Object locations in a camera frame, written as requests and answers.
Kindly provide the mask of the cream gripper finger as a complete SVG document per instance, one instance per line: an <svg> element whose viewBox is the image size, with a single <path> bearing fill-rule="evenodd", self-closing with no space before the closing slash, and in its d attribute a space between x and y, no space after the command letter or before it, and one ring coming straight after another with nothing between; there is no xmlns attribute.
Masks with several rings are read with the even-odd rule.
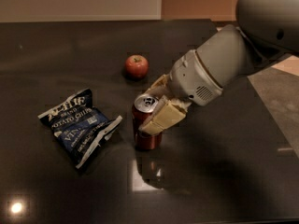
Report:
<svg viewBox="0 0 299 224"><path fill-rule="evenodd" d="M159 100L153 113L143 121L138 130L149 135L159 134L185 119L188 107L188 102L183 102L178 98L163 97Z"/></svg>
<svg viewBox="0 0 299 224"><path fill-rule="evenodd" d="M146 90L146 94L161 99L163 97L171 98L172 92L168 87L169 75L161 75L151 86Z"/></svg>

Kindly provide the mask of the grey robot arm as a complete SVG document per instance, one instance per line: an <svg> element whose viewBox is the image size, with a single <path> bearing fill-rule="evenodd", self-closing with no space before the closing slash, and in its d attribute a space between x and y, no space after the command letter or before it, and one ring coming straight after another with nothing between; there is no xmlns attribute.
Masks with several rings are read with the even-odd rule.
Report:
<svg viewBox="0 0 299 224"><path fill-rule="evenodd" d="M238 0L237 25L228 24L179 58L146 94L158 104L138 127L156 135L205 106L238 77L254 74L286 53L299 52L299 0Z"/></svg>

